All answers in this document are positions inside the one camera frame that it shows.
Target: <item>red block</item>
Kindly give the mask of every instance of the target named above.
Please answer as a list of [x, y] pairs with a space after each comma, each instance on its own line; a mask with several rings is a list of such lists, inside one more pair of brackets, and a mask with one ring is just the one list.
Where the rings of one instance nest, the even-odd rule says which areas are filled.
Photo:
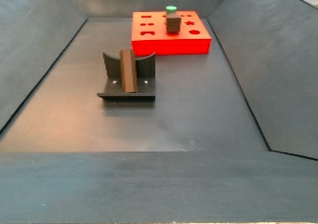
[[195, 11], [178, 11], [182, 27], [178, 34], [167, 33], [166, 11], [134, 12], [133, 50], [135, 56], [207, 54], [212, 36]]

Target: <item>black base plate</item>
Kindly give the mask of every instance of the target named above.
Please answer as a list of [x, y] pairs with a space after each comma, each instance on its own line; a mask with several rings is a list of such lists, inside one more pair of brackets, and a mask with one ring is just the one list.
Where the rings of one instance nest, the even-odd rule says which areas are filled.
[[142, 77], [137, 79], [138, 93], [126, 93], [122, 89], [121, 79], [107, 80], [105, 92], [98, 96], [109, 100], [155, 100], [155, 79]]

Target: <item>star-shaped hole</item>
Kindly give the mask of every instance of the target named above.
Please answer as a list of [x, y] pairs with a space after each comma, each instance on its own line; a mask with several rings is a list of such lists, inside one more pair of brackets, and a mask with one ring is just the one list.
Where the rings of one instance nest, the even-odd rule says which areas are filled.
[[194, 23], [195, 23], [194, 21], [187, 21], [187, 22], [186, 22], [186, 25], [187, 25], [187, 26], [191, 26], [191, 25], [194, 25]]

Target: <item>bin floor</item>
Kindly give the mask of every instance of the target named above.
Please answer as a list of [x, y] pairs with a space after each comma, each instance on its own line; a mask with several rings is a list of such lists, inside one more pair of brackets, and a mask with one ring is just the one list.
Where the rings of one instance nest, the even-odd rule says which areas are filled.
[[209, 54], [157, 57], [155, 102], [98, 97], [102, 53], [119, 57], [131, 29], [131, 20], [89, 20], [3, 134], [0, 152], [265, 151], [217, 39]]

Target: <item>black holder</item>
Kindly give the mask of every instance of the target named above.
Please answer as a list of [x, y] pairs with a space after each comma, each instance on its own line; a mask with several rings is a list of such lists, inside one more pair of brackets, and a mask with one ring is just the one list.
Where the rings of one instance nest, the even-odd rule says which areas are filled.
[[135, 59], [138, 92], [126, 93], [122, 89], [121, 59], [103, 53], [107, 71], [105, 92], [98, 96], [107, 100], [155, 100], [155, 53]]

